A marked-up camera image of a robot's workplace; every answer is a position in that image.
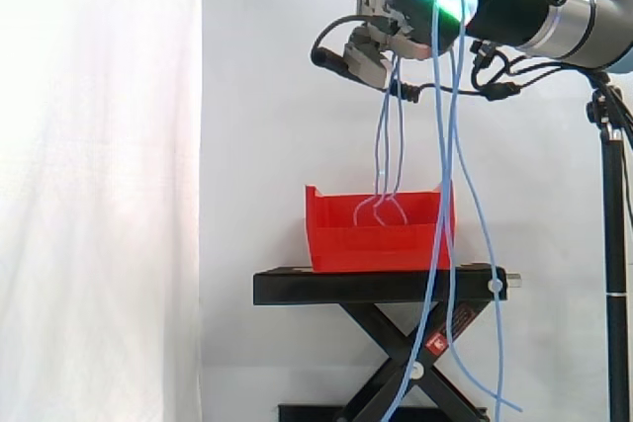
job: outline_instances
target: red sticker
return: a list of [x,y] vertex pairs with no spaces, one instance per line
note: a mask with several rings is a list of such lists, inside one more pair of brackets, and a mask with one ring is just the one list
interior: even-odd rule
[[448,341],[441,333],[435,333],[426,343],[426,349],[435,356],[441,356],[448,348]]

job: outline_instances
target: white curtain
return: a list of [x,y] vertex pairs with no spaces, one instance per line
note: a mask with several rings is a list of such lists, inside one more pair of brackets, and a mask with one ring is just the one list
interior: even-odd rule
[[0,422],[200,420],[200,0],[0,0]]

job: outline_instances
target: white wall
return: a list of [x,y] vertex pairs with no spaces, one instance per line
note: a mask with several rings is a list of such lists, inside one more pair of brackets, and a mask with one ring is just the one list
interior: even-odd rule
[[[354,0],[204,0],[201,263],[206,420],[272,422],[279,402],[343,402],[383,355],[335,306],[258,308],[251,276],[307,264],[304,185],[368,192],[381,97],[317,70],[309,49]],[[341,29],[328,44],[341,47]],[[428,64],[406,67],[426,82]],[[502,265],[520,272],[503,315],[504,420],[592,421],[605,414],[599,142],[588,85],[561,74],[503,103],[461,102],[461,132]],[[405,189],[439,178],[431,97],[407,107]],[[461,262],[486,260],[457,181]],[[400,308],[401,318],[410,311]],[[460,340],[495,382],[493,313]],[[490,405],[447,356],[441,366]]]

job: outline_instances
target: silver metal cylinder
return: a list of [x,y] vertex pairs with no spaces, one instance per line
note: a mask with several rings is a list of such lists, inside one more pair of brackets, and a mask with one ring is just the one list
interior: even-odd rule
[[633,70],[632,45],[633,0],[568,0],[519,49],[590,69],[619,62],[623,72]]

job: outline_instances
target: white bolt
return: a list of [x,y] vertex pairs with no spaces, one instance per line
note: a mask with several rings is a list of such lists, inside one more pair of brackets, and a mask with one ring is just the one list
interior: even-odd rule
[[488,289],[493,294],[498,294],[503,290],[503,282],[499,279],[492,279],[490,282],[488,282]]
[[424,366],[419,363],[413,363],[413,369],[411,370],[411,379],[412,380],[421,380],[424,377]]

